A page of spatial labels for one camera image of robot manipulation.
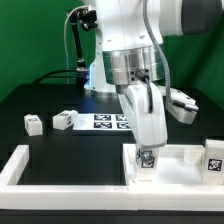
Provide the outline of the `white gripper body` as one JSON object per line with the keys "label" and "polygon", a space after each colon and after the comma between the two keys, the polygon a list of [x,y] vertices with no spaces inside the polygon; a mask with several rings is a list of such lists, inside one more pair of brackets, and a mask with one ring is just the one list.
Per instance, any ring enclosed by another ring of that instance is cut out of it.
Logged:
{"label": "white gripper body", "polygon": [[167,142],[163,98],[155,84],[151,83],[150,87],[152,101],[147,86],[142,83],[130,85],[125,95],[119,95],[122,111],[141,151],[162,147]]}

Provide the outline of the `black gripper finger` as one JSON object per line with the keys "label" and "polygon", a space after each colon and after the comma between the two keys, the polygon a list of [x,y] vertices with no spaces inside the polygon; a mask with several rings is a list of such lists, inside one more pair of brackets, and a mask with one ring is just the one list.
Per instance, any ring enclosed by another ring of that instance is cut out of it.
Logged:
{"label": "black gripper finger", "polygon": [[153,153],[151,150],[141,152],[140,158],[142,161],[151,161],[153,159]]}

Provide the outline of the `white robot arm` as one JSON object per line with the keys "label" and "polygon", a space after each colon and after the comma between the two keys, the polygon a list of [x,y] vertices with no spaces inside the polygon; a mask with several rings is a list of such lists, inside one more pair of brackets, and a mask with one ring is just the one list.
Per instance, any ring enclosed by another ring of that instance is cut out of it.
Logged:
{"label": "white robot arm", "polygon": [[165,113],[190,124],[198,111],[192,98],[170,87],[163,38],[209,31],[224,12],[224,0],[82,1],[96,7],[106,82],[116,87],[136,158],[149,163],[167,142]]}

